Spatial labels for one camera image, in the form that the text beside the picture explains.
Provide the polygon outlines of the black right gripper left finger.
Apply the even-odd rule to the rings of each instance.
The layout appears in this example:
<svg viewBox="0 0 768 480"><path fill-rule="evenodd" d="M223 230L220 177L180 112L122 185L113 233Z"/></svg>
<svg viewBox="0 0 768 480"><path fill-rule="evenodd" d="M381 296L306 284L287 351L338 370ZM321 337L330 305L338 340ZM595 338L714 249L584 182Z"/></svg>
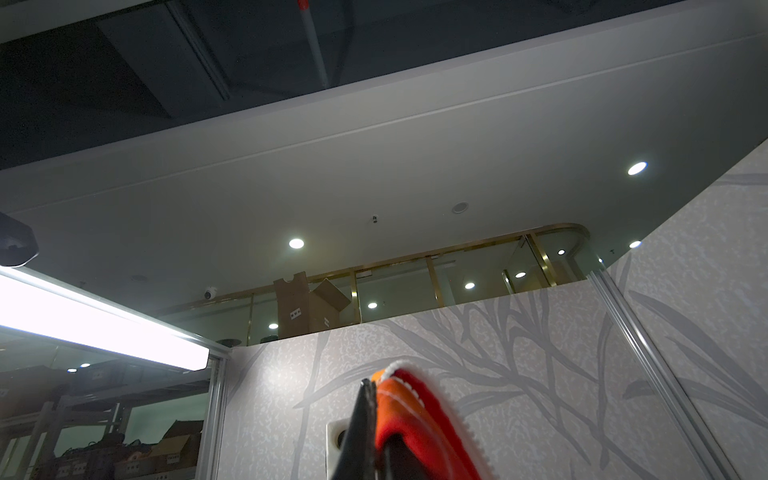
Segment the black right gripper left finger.
<svg viewBox="0 0 768 480"><path fill-rule="evenodd" d="M340 455L331 476L333 480L374 480L376 478L376 423L376 385L369 379L363 379L341 445Z"/></svg>

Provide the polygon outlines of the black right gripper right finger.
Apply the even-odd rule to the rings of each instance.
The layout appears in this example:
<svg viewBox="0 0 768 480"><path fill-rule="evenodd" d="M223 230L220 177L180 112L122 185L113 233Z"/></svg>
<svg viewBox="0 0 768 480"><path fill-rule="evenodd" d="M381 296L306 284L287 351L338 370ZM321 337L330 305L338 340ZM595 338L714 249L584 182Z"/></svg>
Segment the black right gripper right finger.
<svg viewBox="0 0 768 480"><path fill-rule="evenodd" d="M383 478L386 480L427 480L421 462L400 435L388 439L383 449Z"/></svg>

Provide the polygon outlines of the white colourful children's jacket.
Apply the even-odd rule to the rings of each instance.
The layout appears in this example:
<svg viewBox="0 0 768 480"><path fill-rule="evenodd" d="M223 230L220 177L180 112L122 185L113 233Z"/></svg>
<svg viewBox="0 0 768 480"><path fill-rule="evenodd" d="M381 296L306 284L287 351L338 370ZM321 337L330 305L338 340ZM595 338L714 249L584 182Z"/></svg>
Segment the white colourful children's jacket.
<svg viewBox="0 0 768 480"><path fill-rule="evenodd" d="M371 381L376 385L376 466L381 473L384 445L400 435L428 479L493 477L466 423L422 370L396 361Z"/></svg>

